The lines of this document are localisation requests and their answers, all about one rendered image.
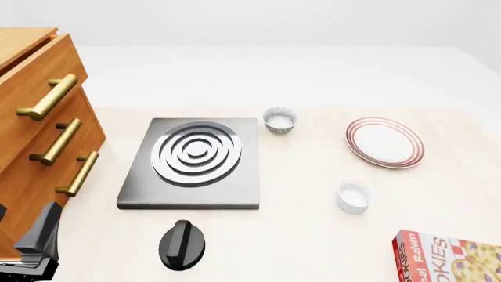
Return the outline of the round black stove knob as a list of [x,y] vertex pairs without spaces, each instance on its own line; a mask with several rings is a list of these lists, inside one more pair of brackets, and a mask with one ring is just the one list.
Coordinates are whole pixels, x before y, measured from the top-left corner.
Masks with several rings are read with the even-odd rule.
[[203,258],[206,241],[201,230],[189,220],[178,220],[161,238],[159,256],[171,270],[184,271]]

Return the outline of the patterned black-and-white bowl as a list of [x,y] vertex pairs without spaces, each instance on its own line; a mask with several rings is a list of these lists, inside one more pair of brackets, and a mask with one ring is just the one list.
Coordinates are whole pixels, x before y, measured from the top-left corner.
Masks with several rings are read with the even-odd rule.
[[297,124],[297,115],[288,107],[270,107],[263,113],[265,127],[274,134],[286,134]]

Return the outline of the small wooden cabinet drawer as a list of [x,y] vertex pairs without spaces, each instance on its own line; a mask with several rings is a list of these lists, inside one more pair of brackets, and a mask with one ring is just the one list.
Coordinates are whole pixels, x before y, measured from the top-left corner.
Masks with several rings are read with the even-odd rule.
[[[32,161],[32,154],[43,154],[62,134],[61,124],[80,121],[81,125],[51,165]],[[98,159],[106,136],[96,115],[88,108],[62,112],[45,127],[0,173],[0,204],[6,213],[0,220],[0,258],[20,253],[14,244],[30,229],[43,208],[55,201],[64,206],[76,197]]]

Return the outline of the red printed cookies box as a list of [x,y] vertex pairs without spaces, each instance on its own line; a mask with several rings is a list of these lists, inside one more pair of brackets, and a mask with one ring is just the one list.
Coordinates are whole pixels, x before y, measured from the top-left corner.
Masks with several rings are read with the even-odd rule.
[[501,246],[400,230],[392,247],[400,282],[501,282]]

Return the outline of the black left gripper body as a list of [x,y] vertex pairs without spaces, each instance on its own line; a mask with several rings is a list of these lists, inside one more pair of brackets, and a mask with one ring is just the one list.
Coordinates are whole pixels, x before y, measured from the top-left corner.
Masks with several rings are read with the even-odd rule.
[[58,255],[23,255],[20,259],[0,259],[0,282],[51,281],[59,266]]

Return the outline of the plain white ramekin bowl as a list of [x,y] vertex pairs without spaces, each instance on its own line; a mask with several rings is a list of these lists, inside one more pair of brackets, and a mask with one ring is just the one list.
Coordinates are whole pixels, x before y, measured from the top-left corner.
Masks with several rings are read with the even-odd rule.
[[370,206],[373,193],[371,189],[358,180],[344,180],[337,188],[337,206],[350,215],[361,215]]

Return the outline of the white plate with red rings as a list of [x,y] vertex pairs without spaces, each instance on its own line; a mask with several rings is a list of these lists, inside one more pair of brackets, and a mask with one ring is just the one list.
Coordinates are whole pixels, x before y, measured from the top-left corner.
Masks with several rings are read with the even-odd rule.
[[410,127],[384,117],[361,117],[345,130],[349,149],[370,164],[404,169],[425,157],[424,141]]

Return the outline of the large wooden cabinet drawer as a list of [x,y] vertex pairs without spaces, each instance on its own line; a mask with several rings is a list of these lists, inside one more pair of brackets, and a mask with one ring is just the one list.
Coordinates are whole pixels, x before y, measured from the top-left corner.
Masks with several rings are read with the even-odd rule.
[[16,110],[35,107],[53,89],[49,80],[63,79],[67,74],[74,74],[78,84],[87,78],[71,36],[65,34],[53,37],[0,77],[0,173],[62,109],[65,101],[60,100],[41,121],[19,116]]

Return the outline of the flat black stove plate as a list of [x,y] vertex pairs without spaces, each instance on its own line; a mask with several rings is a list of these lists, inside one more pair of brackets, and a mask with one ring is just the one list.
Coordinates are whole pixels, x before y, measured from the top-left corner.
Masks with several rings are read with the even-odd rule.
[[152,119],[117,207],[259,209],[257,119]]

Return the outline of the wooden cabinet with drawers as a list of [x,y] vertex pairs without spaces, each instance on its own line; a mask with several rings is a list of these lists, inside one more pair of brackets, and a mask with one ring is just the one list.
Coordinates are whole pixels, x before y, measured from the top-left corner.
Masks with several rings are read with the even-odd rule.
[[[58,34],[57,29],[54,27],[0,27],[0,77],[9,72],[9,70],[12,70],[16,65],[22,63],[28,56],[41,49],[53,37],[58,35],[64,34]],[[71,93],[74,93],[76,89],[83,89],[83,83],[77,83],[62,98],[65,101],[63,107],[69,100],[67,97]]]

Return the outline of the middle-sized wooden cabinet drawer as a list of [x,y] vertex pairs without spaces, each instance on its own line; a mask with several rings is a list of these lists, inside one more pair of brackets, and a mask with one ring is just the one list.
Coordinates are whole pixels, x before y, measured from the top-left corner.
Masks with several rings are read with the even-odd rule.
[[[66,204],[66,195],[55,192],[55,188],[70,185],[81,167],[81,162],[76,161],[77,156],[98,151],[106,140],[83,89],[76,89],[67,98],[69,100],[60,113],[47,121],[16,160],[0,174],[0,204],[7,207],[0,231],[10,237],[21,237],[49,201]],[[56,124],[66,124],[74,118],[80,119],[82,125],[52,166],[29,160],[30,154],[43,154],[62,132]]]

